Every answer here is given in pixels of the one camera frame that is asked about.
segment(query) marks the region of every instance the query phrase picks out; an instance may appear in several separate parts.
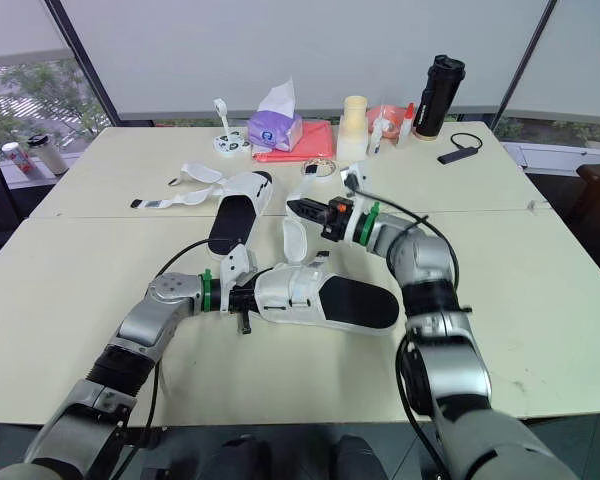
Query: tissue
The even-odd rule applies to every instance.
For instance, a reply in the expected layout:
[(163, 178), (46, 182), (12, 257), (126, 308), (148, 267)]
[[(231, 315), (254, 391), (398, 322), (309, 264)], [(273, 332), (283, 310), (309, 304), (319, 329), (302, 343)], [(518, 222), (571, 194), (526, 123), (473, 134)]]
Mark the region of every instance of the tissue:
[(248, 140), (266, 149), (293, 150), (302, 137), (302, 117), (294, 113), (296, 97), (293, 79), (277, 87), (260, 102), (247, 122)]

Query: cable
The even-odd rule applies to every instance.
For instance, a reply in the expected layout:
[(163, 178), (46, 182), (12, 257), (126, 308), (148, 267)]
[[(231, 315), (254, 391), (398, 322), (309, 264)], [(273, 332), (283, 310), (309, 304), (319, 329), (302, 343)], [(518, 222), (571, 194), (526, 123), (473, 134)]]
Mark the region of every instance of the cable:
[(238, 239), (235, 239), (235, 238), (205, 238), (204, 240), (199, 240), (195, 243), (192, 243), (191, 245), (184, 247), (182, 250), (180, 250), (178, 253), (176, 253), (173, 257), (171, 257), (169, 259), (169, 261), (167, 263), (165, 263), (163, 265), (163, 267), (160, 269), (160, 271), (156, 274), (156, 277), (159, 277), (164, 272), (166, 272), (167, 268), (169, 268), (171, 265), (173, 265), (176, 260), (178, 260), (182, 255), (187, 253), (189, 250), (193, 250), (194, 248), (196, 248), (200, 245), (204, 245), (205, 243), (209, 243), (209, 242), (235, 242), (234, 245), (232, 246), (232, 248), (233, 248), (237, 244), (242, 243), (242, 240), (240, 238), (238, 238)]
[(480, 137), (478, 137), (477, 135), (474, 135), (473, 133), (458, 132), (458, 133), (454, 133), (453, 135), (451, 135), (451, 138), (449, 139), (449, 140), (451, 140), (451, 143), (453, 143), (458, 149), (467, 148), (464, 145), (460, 145), (458, 142), (456, 142), (453, 139), (453, 137), (457, 137), (458, 135), (466, 135), (467, 137), (471, 137), (475, 140), (478, 140), (478, 146), (476, 147), (476, 149), (480, 150), (482, 148), (482, 139)]
[(116, 473), (113, 475), (113, 477), (111, 477), (111, 480), (120, 480), (120, 477), (122, 477), (122, 474), (125, 472), (129, 464), (131, 463), (131, 460), (133, 460), (133, 457), (135, 457), (138, 453), (138, 450), (140, 450), (140, 445), (144, 444), (149, 435), (149, 431), (151, 430), (151, 423), (153, 422), (153, 415), (156, 412), (159, 375), (160, 361), (158, 360), (156, 366), (153, 369), (153, 391), (151, 392), (151, 407), (149, 408), (149, 416), (147, 417), (147, 423), (145, 423), (144, 428), (142, 429), (140, 438), (138, 438), (138, 441), (129, 452), (129, 455), (127, 455), (127, 457), (124, 459), (124, 462), (122, 462), (122, 465), (120, 465)]
[(405, 336), (402, 337), (402, 340), (400, 340), (400, 345), (398, 346), (398, 351), (396, 352), (396, 363), (395, 363), (396, 381), (398, 382), (398, 392), (400, 393), (400, 400), (402, 400), (402, 407), (404, 408), (404, 411), (407, 414), (407, 418), (409, 419), (409, 423), (411, 424), (411, 427), (416, 432), (416, 435), (418, 436), (418, 438), (424, 445), (424, 448), (426, 448), (427, 452), (429, 452), (429, 455), (431, 456), (431, 459), (433, 460), (433, 462), (436, 464), (436, 467), (438, 468), (438, 473), (442, 477), (442, 480), (451, 480), (451, 475), (449, 474), (449, 470), (447, 469), (442, 458), (440, 457), (440, 454), (438, 454), (438, 451), (431, 444), (431, 442), (429, 441), (429, 439), (427, 438), (425, 433), (422, 431), (422, 428), (418, 424), (418, 421), (413, 416), (413, 412), (411, 411), (411, 405), (409, 404), (409, 399), (407, 398), (407, 394), (405, 393), (405, 390), (404, 390), (404, 384), (402, 383), (401, 361), (402, 361), (404, 352), (407, 349), (407, 343), (408, 343), (408, 339), (407, 339), (407, 335), (405, 334)]
[[(166, 272), (167, 269), (176, 262), (176, 260), (178, 260), (182, 255), (187, 253), (189, 250), (193, 250), (194, 248), (196, 248), (200, 245), (204, 245), (205, 243), (209, 243), (209, 242), (235, 242), (235, 244), (234, 244), (234, 246), (235, 246), (238, 243), (241, 243), (241, 240), (240, 239), (236, 240), (235, 238), (205, 238), (204, 240), (199, 240), (195, 243), (192, 243), (191, 245), (184, 247), (182, 250), (180, 250), (178, 253), (176, 253), (173, 257), (171, 257), (169, 259), (169, 261), (167, 261), (167, 263), (165, 263), (162, 266), (160, 271), (158, 271), (158, 273), (156, 274), (154, 279), (159, 277), (160, 275), (162, 275), (164, 272)], [(138, 438), (138, 441), (136, 442), (136, 444), (133, 446), (133, 448), (129, 452), (129, 455), (127, 455), (127, 457), (124, 459), (124, 462), (122, 462), (122, 465), (120, 465), (118, 470), (116, 470), (116, 473), (113, 475), (113, 477), (111, 477), (111, 480), (120, 480), (120, 477), (122, 477), (122, 475), (124, 474), (125, 470), (131, 463), (131, 460), (133, 460), (133, 457), (135, 457), (138, 453), (138, 450), (140, 450), (140, 445), (142, 445), (145, 442), (146, 438), (149, 435), (149, 432), (151, 431), (151, 424), (153, 423), (153, 415), (155, 414), (155, 411), (156, 411), (156, 402), (158, 399), (158, 376), (159, 376), (159, 374), (160, 374), (160, 360), (158, 360), (158, 362), (156, 362), (156, 366), (153, 369), (153, 390), (151, 392), (151, 407), (149, 408), (149, 416), (147, 417), (147, 423), (145, 423), (144, 428), (142, 429), (142, 433), (140, 433), (140, 438)]]
[(390, 207), (400, 210), (402, 213), (409, 215), (411, 218), (413, 218), (417, 224), (421, 223), (421, 224), (425, 225), (429, 230), (431, 230), (438, 237), (440, 237), (442, 240), (444, 240), (445, 243), (447, 244), (447, 246), (449, 247), (449, 254), (451, 255), (451, 261), (453, 262), (453, 270), (454, 270), (454, 272), (453, 272), (454, 273), (453, 288), (455, 288), (456, 290), (458, 289), (458, 285), (460, 285), (460, 265), (458, 264), (458, 257), (456, 256), (456, 252), (453, 249), (453, 247), (451, 246), (451, 242), (449, 242), (447, 237), (445, 237), (444, 234), (440, 230), (438, 230), (434, 225), (432, 225), (430, 222), (427, 221), (426, 215), (424, 217), (421, 217), (420, 215), (413, 213), (411, 210), (407, 210), (406, 208), (401, 207), (397, 203), (392, 202), (391, 200), (387, 200), (386, 198), (382, 198), (377, 195), (373, 195), (371, 193), (363, 192), (362, 190), (358, 190), (357, 188), (351, 188), (350, 184), (347, 185), (347, 187), (349, 187), (351, 190), (353, 190), (353, 192), (356, 193), (357, 195), (362, 195), (363, 197), (370, 198), (371, 200), (375, 200), (376, 202), (384, 203), (386, 205), (389, 205)]

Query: green ring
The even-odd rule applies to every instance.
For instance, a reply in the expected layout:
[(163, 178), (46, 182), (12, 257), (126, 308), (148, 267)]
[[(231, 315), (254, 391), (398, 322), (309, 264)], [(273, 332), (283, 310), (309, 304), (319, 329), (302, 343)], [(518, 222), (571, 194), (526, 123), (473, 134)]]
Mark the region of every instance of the green ring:
[(202, 274), (202, 295), (204, 300), (202, 302), (202, 310), (205, 312), (211, 311), (211, 270), (205, 269)]
[(369, 235), (371, 235), (371, 229), (373, 228), (373, 223), (376, 221), (376, 217), (380, 213), (380, 204), (375, 202), (371, 210), (369, 211), (369, 215), (367, 215), (367, 219), (364, 222), (364, 226), (362, 227), (362, 232), (360, 232), (360, 241), (358, 242), (363, 247), (367, 246), (369, 243)]

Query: table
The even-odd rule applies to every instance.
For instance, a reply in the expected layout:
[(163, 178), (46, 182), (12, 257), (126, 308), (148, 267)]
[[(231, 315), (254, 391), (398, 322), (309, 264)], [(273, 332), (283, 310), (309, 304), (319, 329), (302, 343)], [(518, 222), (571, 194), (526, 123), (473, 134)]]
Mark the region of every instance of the table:
[[(449, 212), (431, 221), (458, 253), (459, 297), (474, 308), (494, 407), (519, 417), (600, 412), (600, 273), (558, 216)], [(0, 422), (44, 423), (165, 260), (212, 222), (25, 221), (0, 252)], [(334, 271), (400, 298), (381, 258), (320, 239), (318, 230), (309, 231), (310, 252), (329, 249)], [(261, 219), (253, 245), (261, 268), (283, 259), (280, 217)], [(205, 248), (197, 250), (174, 271), (217, 274)], [(236, 317), (217, 313), (183, 321), (163, 359), (154, 423), (404, 421), (393, 375), (402, 314), (387, 337), (257, 318), (252, 328), (240, 336)], [(144, 423), (150, 383), (132, 425)]]
[[(448, 138), (456, 132), (478, 135), (484, 146), (478, 155), (441, 165), (435, 159), (455, 148)], [(167, 185), (187, 162), (202, 163), (226, 175), (245, 170), (270, 172), (274, 194), (265, 214), (284, 215), (284, 200), (301, 180), (300, 165), (258, 163), (246, 153), (222, 157), (212, 146), (213, 138), (221, 133), (220, 128), (108, 128), (32, 216), (215, 216), (212, 200), (161, 211), (129, 208), (135, 198), (160, 200), (205, 188), (199, 182)], [(520, 210), (530, 201), (550, 208), (481, 122), (445, 123), (438, 141), (411, 140), (403, 150), (383, 140), (381, 154), (369, 161), (373, 178), (369, 189), (415, 212)], [(330, 181), (315, 184), (308, 196), (327, 201), (342, 193), (340, 177), (333, 175)]]
[[(481, 136), (484, 150), (443, 167), (435, 157), (449, 151), (444, 137), (456, 131)], [(166, 182), (181, 163), (200, 161), (229, 173), (270, 171), (277, 192), (252, 248), (261, 268), (283, 260), (280, 214), (300, 179), (299, 166), (219, 157), (210, 142), (217, 133), (107, 129), (5, 245), (0, 422), (44, 423), (160, 266), (208, 235), (215, 202), (128, 208), (136, 196), (170, 196)], [(370, 170), (374, 192), (430, 213), (453, 243), (462, 271), (458, 293), (462, 305), (474, 308), (494, 407), (519, 417), (600, 412), (600, 271), (486, 127), (445, 124), (440, 142), (399, 151), (383, 143)], [(342, 193), (333, 179), (308, 196), (327, 200)], [(530, 201), (536, 208), (527, 208)], [(319, 231), (308, 226), (310, 252), (330, 250), (334, 271), (401, 298), (384, 260), (327, 242)], [(184, 273), (204, 268), (218, 272), (205, 247), (173, 266)], [(235, 317), (186, 319), (164, 357), (154, 423), (404, 421), (393, 375), (404, 320), (401, 314), (392, 335), (366, 337), (257, 318), (253, 334), (240, 336)], [(144, 423), (148, 387), (131, 425)]]

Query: tissue box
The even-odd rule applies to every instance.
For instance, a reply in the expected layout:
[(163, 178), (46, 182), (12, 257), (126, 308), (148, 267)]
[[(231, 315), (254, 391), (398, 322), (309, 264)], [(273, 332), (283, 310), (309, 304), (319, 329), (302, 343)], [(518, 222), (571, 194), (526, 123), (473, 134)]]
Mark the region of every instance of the tissue box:
[(277, 112), (256, 112), (247, 122), (248, 140), (261, 147), (290, 152), (302, 137), (302, 117), (293, 118)]

